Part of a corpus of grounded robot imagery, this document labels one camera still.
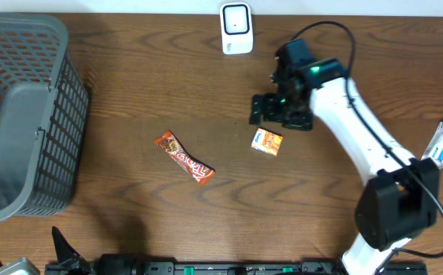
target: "white plug-in device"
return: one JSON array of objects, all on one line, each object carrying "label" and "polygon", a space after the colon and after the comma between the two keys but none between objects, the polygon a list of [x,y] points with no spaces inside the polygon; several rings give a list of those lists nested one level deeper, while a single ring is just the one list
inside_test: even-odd
[{"label": "white plug-in device", "polygon": [[225,54],[250,53],[254,45],[251,7],[243,2],[220,7],[221,43]]}]

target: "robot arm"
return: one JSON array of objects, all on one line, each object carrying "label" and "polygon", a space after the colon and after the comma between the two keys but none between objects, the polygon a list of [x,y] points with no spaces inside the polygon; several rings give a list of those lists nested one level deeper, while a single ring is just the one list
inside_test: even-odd
[{"label": "robot arm", "polygon": [[[360,234],[341,259],[344,273],[375,274],[393,249],[407,244],[436,220],[434,202],[406,170],[414,171],[436,198],[438,168],[431,160],[418,162],[391,136],[366,106],[352,79],[347,79],[347,93],[347,71],[338,60],[316,62],[303,40],[283,45],[276,59],[272,80],[278,85],[277,93],[254,96],[251,123],[259,124],[263,115],[264,120],[280,122],[283,127],[309,131],[314,115],[331,129],[364,185],[355,213]],[[388,156],[356,112],[407,168]]]},{"label": "robot arm", "polygon": [[[334,79],[322,84],[322,88],[314,89],[310,98],[310,108],[313,114],[319,117],[332,131],[349,157],[354,162],[361,175],[362,183],[377,175],[377,171],[385,169],[393,172],[401,166],[386,155],[386,151],[376,142],[374,137],[362,125],[359,118],[349,107],[348,97],[344,90],[344,78]],[[410,165],[409,160],[414,156],[401,147],[388,131],[377,120],[362,100],[354,81],[349,79],[350,94],[354,98],[354,105],[364,116],[367,123],[389,145],[393,146],[395,154]],[[404,238],[394,242],[385,251],[372,248],[359,234],[352,247],[342,257],[345,270],[350,274],[373,274],[376,269],[392,253],[392,249],[402,247],[411,241]]]}]

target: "black cable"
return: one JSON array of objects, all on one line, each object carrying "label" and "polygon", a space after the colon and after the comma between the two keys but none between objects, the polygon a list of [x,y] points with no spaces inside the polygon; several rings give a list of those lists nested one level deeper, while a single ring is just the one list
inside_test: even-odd
[{"label": "black cable", "polygon": [[384,259],[383,263],[380,264],[380,266],[376,269],[376,272],[374,272],[374,275],[381,275],[384,274],[384,267],[391,261],[393,256],[398,256],[398,252],[394,249],[391,250],[390,255]]},{"label": "black cable", "polygon": [[[357,108],[354,104],[354,99],[351,98],[351,93],[349,92],[349,79],[351,78],[352,66],[354,65],[354,58],[355,58],[355,53],[356,53],[356,40],[355,40],[354,35],[352,34],[351,30],[349,30],[349,28],[346,27],[345,25],[335,22],[335,21],[320,21],[320,22],[310,24],[309,26],[303,28],[301,31],[299,31],[297,34],[295,34],[295,36],[291,40],[295,40],[299,35],[301,35],[305,31],[307,31],[313,27],[323,25],[323,24],[331,24],[331,25],[334,25],[334,26],[344,29],[344,31],[347,33],[347,35],[351,39],[351,57],[349,58],[347,75],[345,76],[345,84],[344,84],[345,85],[345,93],[348,97],[349,105],[352,107],[352,109],[354,110],[354,112],[355,112],[356,116],[359,118],[359,120],[361,120],[364,127],[369,131],[369,133],[374,137],[374,139],[376,139],[376,141],[381,145],[381,147],[383,147],[383,149],[386,151],[386,153],[388,155],[390,155],[409,174],[409,176],[412,177],[412,179],[420,186],[420,188],[422,188],[423,191],[430,197],[430,199],[437,206],[437,210],[439,211],[439,213],[441,214],[442,219],[443,219],[442,204],[438,201],[437,198],[434,197],[434,195],[430,192],[430,190],[427,188],[427,186],[425,186],[423,184],[423,182],[393,153],[393,150],[390,147],[388,147],[384,143],[383,140],[381,140],[381,138],[376,134],[376,132],[371,128],[371,126],[369,126],[369,124],[366,122],[366,120],[364,120],[364,118],[362,117],[362,115],[357,110]],[[413,250],[400,248],[400,247],[395,248],[393,250],[392,256],[393,256],[393,254],[397,254],[397,252],[405,252],[408,254],[412,254],[412,255],[420,256],[420,257],[426,257],[426,258],[443,257],[443,251],[439,252],[437,254],[427,254],[427,253],[422,253],[422,252],[413,251]],[[379,270],[381,270],[387,264],[387,262],[389,262],[391,260],[391,257],[389,257],[387,260],[385,260],[385,262],[383,263],[382,267]]]}]

